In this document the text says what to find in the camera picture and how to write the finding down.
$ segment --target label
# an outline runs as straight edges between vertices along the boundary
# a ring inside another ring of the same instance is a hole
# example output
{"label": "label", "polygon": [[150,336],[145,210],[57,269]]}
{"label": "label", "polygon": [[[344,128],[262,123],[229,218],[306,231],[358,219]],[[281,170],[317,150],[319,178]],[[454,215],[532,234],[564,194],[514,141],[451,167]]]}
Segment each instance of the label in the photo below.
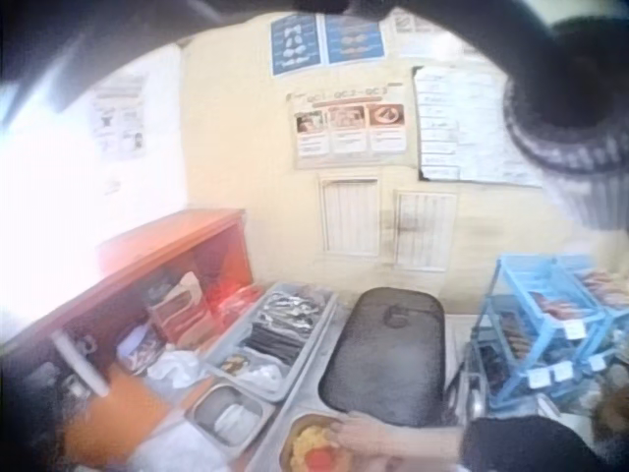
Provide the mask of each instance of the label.
{"label": "label", "polygon": [[590,367],[592,368],[594,372],[604,371],[605,368],[607,367],[607,363],[605,362],[605,358],[602,354],[597,354],[595,356],[592,356],[589,359],[589,362],[590,362]]}
{"label": "label", "polygon": [[569,381],[574,378],[574,366],[570,361],[555,364],[552,366],[552,372],[554,373],[554,379],[556,382]]}
{"label": "label", "polygon": [[544,388],[551,383],[550,370],[546,367],[530,369],[527,375],[529,376],[529,387],[532,389]]}
{"label": "label", "polygon": [[586,324],[582,320],[568,320],[563,322],[563,329],[566,331],[566,339],[571,341],[583,339],[588,334],[586,332]]}

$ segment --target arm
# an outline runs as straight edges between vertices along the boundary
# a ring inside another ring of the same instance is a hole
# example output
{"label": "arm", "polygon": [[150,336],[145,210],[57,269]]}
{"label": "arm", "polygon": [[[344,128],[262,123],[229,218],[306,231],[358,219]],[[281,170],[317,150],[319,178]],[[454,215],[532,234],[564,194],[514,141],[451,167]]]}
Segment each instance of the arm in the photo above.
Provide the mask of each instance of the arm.
{"label": "arm", "polygon": [[463,439],[463,428],[402,428],[360,413],[350,413],[333,425],[332,431],[335,443],[359,453],[422,459],[434,464],[456,464]]}

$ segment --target hand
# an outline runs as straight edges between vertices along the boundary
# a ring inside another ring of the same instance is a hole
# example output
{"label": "hand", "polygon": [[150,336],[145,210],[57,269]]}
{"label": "hand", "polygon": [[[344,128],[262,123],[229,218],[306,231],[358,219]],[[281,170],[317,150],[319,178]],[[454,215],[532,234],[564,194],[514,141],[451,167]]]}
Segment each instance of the hand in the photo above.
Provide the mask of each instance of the hand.
{"label": "hand", "polygon": [[382,455],[389,441],[388,428],[369,415],[352,412],[330,426],[330,440],[360,454]]}

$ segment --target dark object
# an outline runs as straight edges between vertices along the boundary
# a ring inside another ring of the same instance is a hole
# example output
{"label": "dark object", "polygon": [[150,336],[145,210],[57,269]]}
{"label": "dark object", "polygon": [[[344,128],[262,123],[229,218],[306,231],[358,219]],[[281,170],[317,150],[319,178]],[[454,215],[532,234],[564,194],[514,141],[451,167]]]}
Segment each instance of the dark object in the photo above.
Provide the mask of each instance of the dark object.
{"label": "dark object", "polygon": [[557,125],[517,81],[504,101],[507,130],[564,212],[597,229],[629,227],[629,20],[578,19],[555,27],[607,97],[589,126]]}
{"label": "dark object", "polygon": [[575,432],[541,417],[480,419],[468,427],[461,463],[472,472],[608,472]]}
{"label": "dark object", "polygon": [[441,304],[426,293],[376,288],[364,293],[345,325],[319,384],[339,411],[385,423],[438,423],[445,333]]}

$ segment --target white label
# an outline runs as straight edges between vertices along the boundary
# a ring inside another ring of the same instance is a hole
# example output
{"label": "white label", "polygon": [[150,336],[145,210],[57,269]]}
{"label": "white label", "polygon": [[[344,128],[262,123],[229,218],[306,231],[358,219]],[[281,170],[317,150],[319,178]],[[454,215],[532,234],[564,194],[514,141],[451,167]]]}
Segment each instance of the white label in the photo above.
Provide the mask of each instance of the white label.
{"label": "white label", "polygon": [[607,363],[605,362],[605,358],[602,354],[597,354],[596,356],[592,356],[589,360],[590,367],[594,372],[604,371],[605,367],[607,367]]}
{"label": "white label", "polygon": [[458,167],[423,166],[422,174],[430,180],[459,180]]}
{"label": "white label", "polygon": [[574,377],[574,366],[570,361],[561,362],[552,366],[556,382],[569,381]]}
{"label": "white label", "polygon": [[581,320],[568,320],[563,322],[566,338],[570,340],[583,339],[587,336],[586,324]]}
{"label": "white label", "polygon": [[532,389],[544,388],[550,385],[550,370],[546,367],[531,369],[527,374],[529,376],[529,387]]}
{"label": "white label", "polygon": [[422,143],[422,154],[454,154],[455,143],[427,142]]}

